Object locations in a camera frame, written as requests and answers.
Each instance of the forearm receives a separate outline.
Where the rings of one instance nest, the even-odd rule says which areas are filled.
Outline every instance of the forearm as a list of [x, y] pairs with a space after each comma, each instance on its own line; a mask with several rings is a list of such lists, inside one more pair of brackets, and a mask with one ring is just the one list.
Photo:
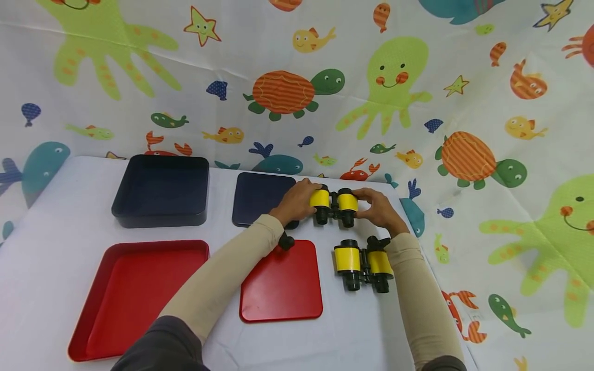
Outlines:
[[394, 270], [406, 338], [421, 370], [431, 360], [453, 356], [463, 360], [451, 315], [427, 264], [417, 239], [400, 233], [386, 246]]
[[204, 344], [241, 283], [274, 249], [283, 231], [276, 218], [262, 215], [206, 261], [159, 316], [182, 319]]

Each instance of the yellow binoculars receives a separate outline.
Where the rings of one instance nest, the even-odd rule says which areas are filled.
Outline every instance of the yellow binoculars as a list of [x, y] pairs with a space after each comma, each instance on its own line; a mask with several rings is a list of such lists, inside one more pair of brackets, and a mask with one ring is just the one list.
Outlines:
[[386, 238], [367, 238], [367, 248], [360, 249], [356, 240], [342, 240], [334, 247], [336, 272], [342, 276], [348, 291], [358, 291], [361, 282], [371, 284], [375, 291], [384, 294], [390, 291], [388, 280], [394, 278], [394, 271], [384, 251], [390, 243]]
[[315, 207], [315, 221], [323, 226], [328, 218], [341, 219], [345, 228], [355, 225], [355, 213], [359, 210], [358, 199], [349, 188], [330, 192], [325, 184], [317, 189], [309, 199], [309, 206]]

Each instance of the green octopus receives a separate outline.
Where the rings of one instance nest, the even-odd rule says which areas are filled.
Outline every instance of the green octopus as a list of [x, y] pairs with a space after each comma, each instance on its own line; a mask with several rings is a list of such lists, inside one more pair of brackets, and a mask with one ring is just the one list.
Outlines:
[[559, 186], [538, 221], [488, 220], [481, 223], [479, 229], [488, 234], [520, 236], [519, 241], [493, 251], [488, 260], [490, 264], [538, 250], [520, 287], [520, 292], [526, 296], [538, 291], [556, 270], [566, 270], [565, 321], [575, 328], [583, 325], [590, 290], [594, 287], [594, 174]]
[[179, 82], [148, 51], [150, 45], [177, 50], [177, 42], [152, 27], [124, 22], [116, 0], [37, 2], [58, 19], [66, 33], [66, 40], [58, 50], [53, 66], [54, 76], [61, 84], [76, 84], [78, 67], [88, 57], [93, 61], [97, 80], [105, 92], [119, 100], [120, 92], [106, 60], [110, 56], [138, 89], [154, 97], [153, 88], [132, 61], [131, 54], [136, 53], [169, 86], [181, 90]]
[[409, 106], [416, 101], [426, 103], [432, 99], [427, 91], [409, 92], [423, 73], [428, 58], [429, 48], [421, 39], [397, 37], [386, 41], [375, 51], [367, 66], [367, 102], [341, 118], [336, 130], [345, 130], [360, 117], [367, 116], [357, 132], [357, 139], [363, 139], [375, 117], [380, 114], [381, 135], [385, 135], [396, 111], [400, 113], [402, 126], [408, 128]]

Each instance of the square tray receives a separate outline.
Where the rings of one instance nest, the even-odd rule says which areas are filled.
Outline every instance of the square tray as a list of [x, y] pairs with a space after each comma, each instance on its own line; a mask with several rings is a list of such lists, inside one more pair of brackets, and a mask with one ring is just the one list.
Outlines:
[[72, 335], [70, 358], [81, 362], [124, 354], [207, 259], [202, 240], [111, 246]]
[[[285, 193], [295, 185], [290, 176], [261, 173], [241, 173], [237, 176], [232, 221], [238, 227], [249, 227], [262, 214], [277, 207]], [[295, 229], [298, 220], [293, 220], [285, 229]]]
[[322, 290], [315, 246], [295, 240], [262, 259], [241, 285], [239, 317], [244, 322], [293, 321], [322, 315]]
[[113, 200], [124, 228], [199, 226], [206, 221], [208, 161], [202, 157], [132, 157]]

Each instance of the hand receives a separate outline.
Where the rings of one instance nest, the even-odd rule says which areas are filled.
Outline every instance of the hand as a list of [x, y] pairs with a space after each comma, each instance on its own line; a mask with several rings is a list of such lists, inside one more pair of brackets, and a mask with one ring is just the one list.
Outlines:
[[292, 220], [302, 220], [315, 214], [315, 207], [309, 206], [309, 198], [316, 189], [322, 187], [308, 178], [302, 179], [285, 193], [279, 205], [270, 210], [269, 215], [277, 218], [284, 226]]
[[410, 233], [405, 221], [394, 210], [390, 200], [383, 193], [371, 188], [361, 188], [354, 189], [353, 194], [371, 205], [365, 211], [358, 211], [355, 218], [367, 219], [377, 227], [386, 228], [392, 238], [400, 233]]

